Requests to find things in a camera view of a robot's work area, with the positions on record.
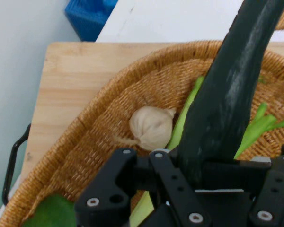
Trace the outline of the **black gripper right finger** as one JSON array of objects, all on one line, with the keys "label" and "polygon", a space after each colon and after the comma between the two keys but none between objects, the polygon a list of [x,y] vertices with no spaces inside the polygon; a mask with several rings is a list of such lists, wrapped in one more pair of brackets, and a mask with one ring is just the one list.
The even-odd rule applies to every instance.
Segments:
[{"label": "black gripper right finger", "polygon": [[214,227],[284,227],[284,144],[275,158],[206,162],[196,190]]}]

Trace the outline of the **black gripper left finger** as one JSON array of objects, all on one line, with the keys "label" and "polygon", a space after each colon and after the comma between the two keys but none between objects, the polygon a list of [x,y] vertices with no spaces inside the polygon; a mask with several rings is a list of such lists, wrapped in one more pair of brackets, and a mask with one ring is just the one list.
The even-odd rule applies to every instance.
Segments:
[{"label": "black gripper left finger", "polygon": [[79,227],[127,227],[131,198],[148,191],[154,210],[143,227],[210,227],[210,215],[164,151],[140,157],[131,148],[116,150],[76,200]]}]

